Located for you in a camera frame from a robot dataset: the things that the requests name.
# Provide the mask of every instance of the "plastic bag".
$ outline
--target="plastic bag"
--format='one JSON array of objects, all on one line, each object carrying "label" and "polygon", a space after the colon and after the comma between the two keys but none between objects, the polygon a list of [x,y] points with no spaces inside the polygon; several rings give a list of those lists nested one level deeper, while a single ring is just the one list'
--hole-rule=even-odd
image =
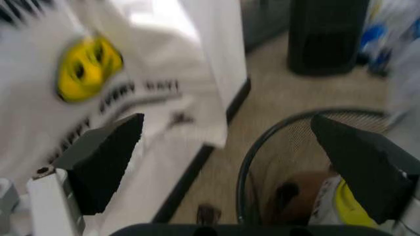
[{"label": "plastic bag", "polygon": [[389,111],[391,122],[414,110],[420,102],[420,39],[410,43],[392,61]]},{"label": "plastic bag", "polygon": [[370,58],[369,69],[385,74],[389,62],[413,40],[410,34],[420,17],[420,2],[417,0],[371,0],[360,52]]},{"label": "plastic bag", "polygon": [[132,113],[145,113],[143,141],[224,145],[217,85],[178,1],[0,6],[0,176],[19,191],[86,130]]}]

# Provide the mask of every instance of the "wastebasket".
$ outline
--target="wastebasket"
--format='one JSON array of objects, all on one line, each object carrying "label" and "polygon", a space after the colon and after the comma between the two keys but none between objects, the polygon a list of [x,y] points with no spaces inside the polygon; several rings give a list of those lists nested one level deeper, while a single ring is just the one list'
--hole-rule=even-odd
[{"label": "wastebasket", "polygon": [[321,114],[358,129],[384,134],[387,116],[382,111],[327,109],[289,117],[268,129],[246,154],[237,183],[240,224],[264,222],[267,203],[281,183],[302,171],[327,170],[330,161],[310,128]]}]

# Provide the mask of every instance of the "beige carpet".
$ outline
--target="beige carpet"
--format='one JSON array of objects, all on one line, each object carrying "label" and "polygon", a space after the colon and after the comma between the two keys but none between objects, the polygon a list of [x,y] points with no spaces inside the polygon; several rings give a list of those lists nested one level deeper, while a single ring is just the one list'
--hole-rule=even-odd
[{"label": "beige carpet", "polygon": [[287,35],[283,35],[247,56],[252,91],[229,127],[226,147],[210,156],[171,223],[195,223],[197,206],[209,203],[222,210],[220,224],[235,224],[242,160],[254,141],[276,122],[317,108],[384,107],[386,82],[369,76],[364,68],[328,78],[301,77],[287,69],[286,55]]}]

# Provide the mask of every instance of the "metal screw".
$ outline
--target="metal screw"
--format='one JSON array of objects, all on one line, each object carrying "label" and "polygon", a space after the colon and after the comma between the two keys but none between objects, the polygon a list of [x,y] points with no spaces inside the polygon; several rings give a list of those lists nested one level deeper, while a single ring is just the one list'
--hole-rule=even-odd
[{"label": "metal screw", "polygon": [[39,168],[36,171],[36,174],[32,176],[33,180],[37,180],[46,176],[49,176],[50,174],[53,174],[56,172],[56,169],[52,165],[44,166],[42,168]]}]

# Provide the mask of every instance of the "yellow object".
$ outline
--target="yellow object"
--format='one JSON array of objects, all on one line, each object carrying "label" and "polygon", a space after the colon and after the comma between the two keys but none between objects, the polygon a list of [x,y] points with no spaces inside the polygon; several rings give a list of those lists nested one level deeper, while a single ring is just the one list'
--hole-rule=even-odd
[{"label": "yellow object", "polygon": [[343,223],[376,228],[377,224],[372,220],[363,207],[356,201],[346,181],[341,180],[335,192],[335,208]]},{"label": "yellow object", "polygon": [[98,94],[105,82],[122,68],[119,52],[106,38],[84,38],[63,55],[58,94],[66,102],[85,101]]}]

